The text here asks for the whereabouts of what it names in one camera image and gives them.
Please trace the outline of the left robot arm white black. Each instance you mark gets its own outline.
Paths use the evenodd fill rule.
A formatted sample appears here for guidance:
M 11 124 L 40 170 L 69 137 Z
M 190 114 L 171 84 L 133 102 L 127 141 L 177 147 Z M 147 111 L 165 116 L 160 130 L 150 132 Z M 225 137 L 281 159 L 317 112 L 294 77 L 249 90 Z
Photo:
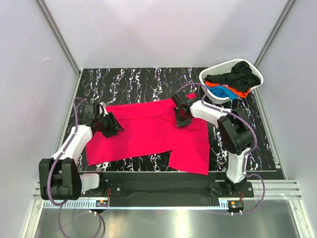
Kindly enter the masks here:
M 49 159 L 39 162 L 40 195 L 58 206 L 65 200 L 76 200 L 84 192 L 91 191 L 95 196 L 106 193 L 107 184 L 98 173 L 80 174 L 77 161 L 87 143 L 95 133 L 110 138 L 123 132 L 106 104 L 88 103 L 84 111 L 75 116 L 75 126 L 68 138 Z

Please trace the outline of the pink red t shirt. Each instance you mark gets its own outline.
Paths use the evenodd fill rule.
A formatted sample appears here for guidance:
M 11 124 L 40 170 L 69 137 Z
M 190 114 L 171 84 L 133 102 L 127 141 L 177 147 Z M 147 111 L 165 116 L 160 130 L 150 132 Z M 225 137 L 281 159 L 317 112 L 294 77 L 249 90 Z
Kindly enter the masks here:
M 88 165 L 170 151 L 169 167 L 207 175 L 208 124 L 192 119 L 189 126 L 178 128 L 174 107 L 171 99 L 107 106 L 125 131 L 110 138 L 97 132 L 86 145 Z

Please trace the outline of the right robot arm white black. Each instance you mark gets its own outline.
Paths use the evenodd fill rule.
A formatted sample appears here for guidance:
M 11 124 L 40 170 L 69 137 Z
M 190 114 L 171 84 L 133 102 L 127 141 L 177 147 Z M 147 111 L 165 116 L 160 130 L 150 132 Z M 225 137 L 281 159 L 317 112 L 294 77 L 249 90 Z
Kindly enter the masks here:
M 233 110 L 211 105 L 202 99 L 172 96 L 178 127 L 189 126 L 192 119 L 203 119 L 218 127 L 222 143 L 228 151 L 228 168 L 224 182 L 209 185 L 212 196 L 237 196 L 247 182 L 247 155 L 257 146 L 257 137 L 247 114 L 241 108 Z

